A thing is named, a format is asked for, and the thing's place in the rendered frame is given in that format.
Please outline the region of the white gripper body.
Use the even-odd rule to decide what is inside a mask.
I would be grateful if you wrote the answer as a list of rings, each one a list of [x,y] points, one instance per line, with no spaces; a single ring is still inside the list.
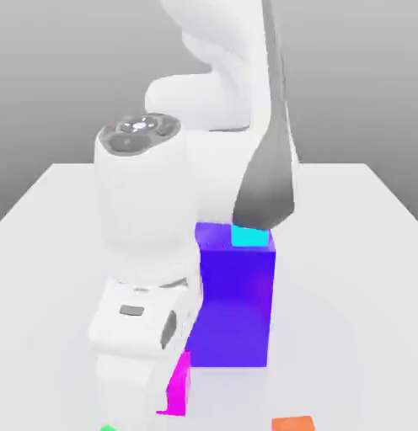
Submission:
[[[167,387],[180,355],[98,354],[95,372],[107,423],[117,431],[152,431],[157,412],[168,406]]]

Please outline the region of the small magenta cube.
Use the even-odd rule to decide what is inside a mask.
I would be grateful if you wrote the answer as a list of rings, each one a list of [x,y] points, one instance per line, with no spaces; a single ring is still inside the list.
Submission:
[[[190,391],[190,352],[185,350],[174,369],[166,389],[167,407],[158,415],[184,417]]]

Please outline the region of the small orange cube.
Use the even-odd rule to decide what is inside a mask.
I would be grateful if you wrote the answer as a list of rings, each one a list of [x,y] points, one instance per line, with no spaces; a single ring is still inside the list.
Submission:
[[[271,431],[315,431],[315,426],[310,416],[273,418]]]

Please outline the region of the small cyan cube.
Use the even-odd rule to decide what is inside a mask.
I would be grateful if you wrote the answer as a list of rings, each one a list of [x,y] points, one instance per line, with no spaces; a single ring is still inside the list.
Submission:
[[[247,227],[231,225],[231,243],[233,247],[266,247],[269,232]]]

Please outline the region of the large blue box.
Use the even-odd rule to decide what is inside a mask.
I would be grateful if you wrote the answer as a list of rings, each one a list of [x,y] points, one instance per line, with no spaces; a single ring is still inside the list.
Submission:
[[[267,366],[276,248],[232,243],[245,230],[199,223],[203,305],[186,344],[194,368]]]

